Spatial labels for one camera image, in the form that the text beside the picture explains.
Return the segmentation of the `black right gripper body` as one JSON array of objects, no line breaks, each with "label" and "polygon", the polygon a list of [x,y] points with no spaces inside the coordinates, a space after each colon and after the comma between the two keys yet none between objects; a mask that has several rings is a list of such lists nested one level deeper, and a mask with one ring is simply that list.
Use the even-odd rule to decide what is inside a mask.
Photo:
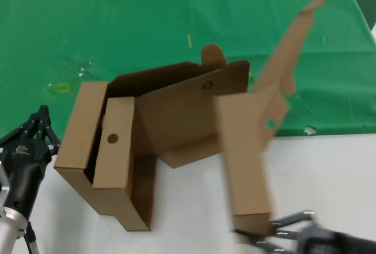
[{"label": "black right gripper body", "polygon": [[375,241],[310,225],[299,234],[296,253],[374,254]]}]

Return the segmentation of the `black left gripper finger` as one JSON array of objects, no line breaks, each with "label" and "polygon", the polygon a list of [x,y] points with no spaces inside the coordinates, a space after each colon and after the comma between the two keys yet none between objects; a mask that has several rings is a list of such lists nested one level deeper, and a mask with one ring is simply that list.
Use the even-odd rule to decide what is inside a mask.
[{"label": "black left gripper finger", "polygon": [[1,146],[6,146],[17,139],[24,137],[31,138],[34,136],[34,134],[36,134],[38,119],[39,117],[37,113],[31,114],[26,122],[1,138]]},{"label": "black left gripper finger", "polygon": [[51,127],[51,118],[49,115],[49,108],[47,105],[41,105],[38,110],[38,130],[36,138],[46,142],[45,138],[48,138],[52,148],[50,153],[52,156],[57,155],[61,142],[58,139],[56,133]]}]

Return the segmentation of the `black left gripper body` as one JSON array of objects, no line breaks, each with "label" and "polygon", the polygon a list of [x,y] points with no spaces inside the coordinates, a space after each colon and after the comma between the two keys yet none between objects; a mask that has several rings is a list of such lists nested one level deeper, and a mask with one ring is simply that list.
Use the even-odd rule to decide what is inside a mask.
[{"label": "black left gripper body", "polygon": [[5,206],[29,219],[49,164],[49,147],[40,140],[18,140],[3,146],[12,167]]}]

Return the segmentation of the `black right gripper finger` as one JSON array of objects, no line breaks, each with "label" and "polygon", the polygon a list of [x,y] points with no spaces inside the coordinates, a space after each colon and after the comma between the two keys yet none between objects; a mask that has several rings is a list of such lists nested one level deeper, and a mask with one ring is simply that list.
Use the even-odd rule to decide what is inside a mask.
[{"label": "black right gripper finger", "polygon": [[294,225],[296,223],[300,223],[303,221],[312,221],[314,217],[315,217],[314,211],[302,210],[292,215],[288,215],[279,219],[272,220],[270,221],[270,226],[273,232],[276,233],[277,229],[281,229],[286,226],[291,226],[291,225]]},{"label": "black right gripper finger", "polygon": [[266,237],[263,235],[250,233],[240,229],[235,229],[234,232],[238,235],[245,236],[251,246],[262,249],[265,253],[294,253],[291,250],[287,250],[275,243],[267,241]]}]

